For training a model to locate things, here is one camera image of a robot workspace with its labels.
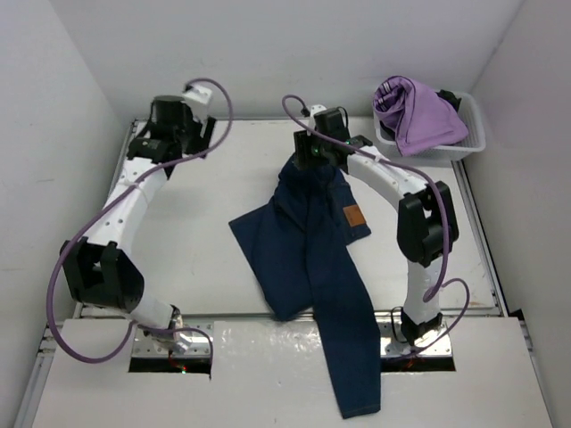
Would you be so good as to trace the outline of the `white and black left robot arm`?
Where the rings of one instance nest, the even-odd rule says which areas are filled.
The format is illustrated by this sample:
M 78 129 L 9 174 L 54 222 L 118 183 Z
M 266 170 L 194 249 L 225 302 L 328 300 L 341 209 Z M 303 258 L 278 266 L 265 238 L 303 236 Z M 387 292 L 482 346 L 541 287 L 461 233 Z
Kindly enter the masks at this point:
M 192 335 L 182 333 L 179 310 L 145 288 L 131 260 L 131 247 L 153 197 L 170 179 L 174 161 L 209 147 L 216 120 L 209 116 L 212 91 L 192 86 L 182 95 L 157 95 L 145 126 L 130 141 L 122 170 L 105 207 L 108 210 L 62 264 L 73 300 L 109 309 L 136 321 L 159 346 L 182 354 Z

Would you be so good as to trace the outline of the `dark blue denim trousers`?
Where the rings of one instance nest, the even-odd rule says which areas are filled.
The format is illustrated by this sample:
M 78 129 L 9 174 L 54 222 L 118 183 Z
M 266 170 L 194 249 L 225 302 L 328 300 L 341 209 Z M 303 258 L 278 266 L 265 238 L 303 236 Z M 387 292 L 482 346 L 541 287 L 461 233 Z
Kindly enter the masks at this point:
M 229 227 L 281 321 L 310 309 L 344 419 L 381 408 L 380 331 L 347 247 L 371 234 L 340 169 L 289 158 L 269 201 Z

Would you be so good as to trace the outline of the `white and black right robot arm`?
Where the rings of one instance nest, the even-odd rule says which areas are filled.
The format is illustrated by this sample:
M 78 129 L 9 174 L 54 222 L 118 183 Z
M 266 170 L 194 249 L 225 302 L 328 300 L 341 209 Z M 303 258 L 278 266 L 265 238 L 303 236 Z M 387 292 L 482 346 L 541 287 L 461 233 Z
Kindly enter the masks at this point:
M 359 179 L 397 213 L 396 240 L 408 263 L 408 288 L 401 309 L 401 336 L 416 348 L 442 324 L 439 301 L 448 255 L 459 237 L 450 188 L 420 170 L 388 160 L 364 136 L 332 144 L 307 131 L 294 133 L 299 169 L 333 166 Z

